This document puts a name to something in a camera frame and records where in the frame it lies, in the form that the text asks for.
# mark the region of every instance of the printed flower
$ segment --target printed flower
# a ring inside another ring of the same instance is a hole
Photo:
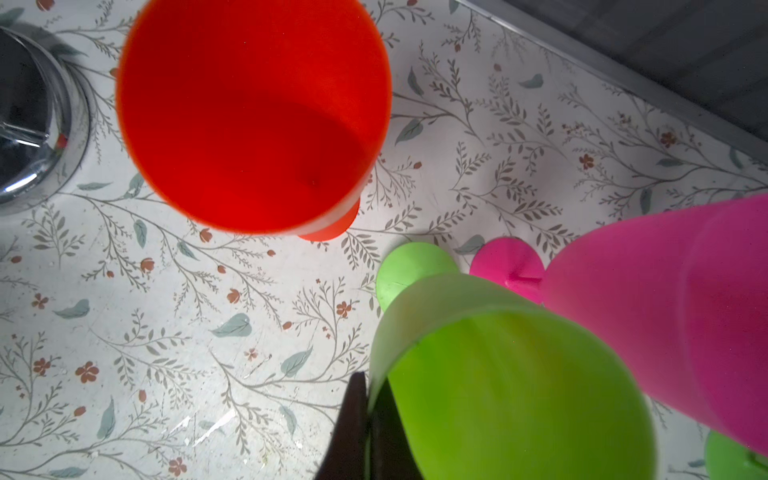
[[[35,0],[35,3],[37,4],[38,8],[42,10],[43,12],[47,12],[51,8],[53,8],[53,5],[56,3],[53,0]]]
[[[45,361],[45,359],[39,359],[37,362],[35,362],[35,367],[32,369],[33,372],[37,373],[40,376],[45,376],[45,370],[51,368],[51,362]]]
[[[168,471],[174,474],[174,477],[181,475],[187,471],[187,466],[181,461],[181,457],[176,458],[168,462]]]
[[[154,260],[152,260],[151,258],[145,258],[141,261],[141,263],[139,264],[139,267],[141,268],[141,271],[144,273],[151,272],[152,270],[154,270]]]
[[[234,288],[230,288],[230,292],[227,294],[227,300],[230,301],[230,303],[237,303],[240,301],[240,292],[235,290]]]
[[[672,145],[677,143],[677,137],[674,136],[674,134],[670,131],[664,132],[661,134],[661,143],[666,147],[669,148]]]
[[[584,154],[583,157],[579,157],[578,160],[581,162],[581,165],[585,170],[589,170],[590,168],[594,167],[594,158],[587,154]]]
[[[80,376],[80,381],[83,383],[95,382],[98,367],[93,362],[86,362],[85,365],[75,370],[74,374]]]
[[[203,228],[202,230],[200,230],[201,242],[208,243],[212,238],[214,238],[214,235],[210,232],[210,228]]]
[[[336,314],[342,318],[346,318],[346,314],[352,311],[352,305],[347,305],[346,302],[341,302],[336,305]]]
[[[32,306],[36,306],[40,310],[44,310],[45,304],[48,303],[48,298],[46,296],[42,296],[40,293],[36,293],[35,299],[36,300],[32,302]]]

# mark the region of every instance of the floral pattern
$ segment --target floral pattern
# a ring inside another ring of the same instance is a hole
[[[432,242],[467,271],[508,235],[548,263],[606,223],[768,190],[766,159],[458,2],[363,1],[392,64],[389,135],[355,223],[310,243],[198,225],[137,174],[114,77],[141,2],[0,0],[93,121],[62,191],[0,218],[0,477],[312,478],[368,368],[392,248]],[[659,478],[706,478],[706,427],[648,405]]]

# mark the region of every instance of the pink plastic cup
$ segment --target pink plastic cup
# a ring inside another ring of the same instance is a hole
[[[650,396],[768,455],[768,195],[595,230],[541,293]]]

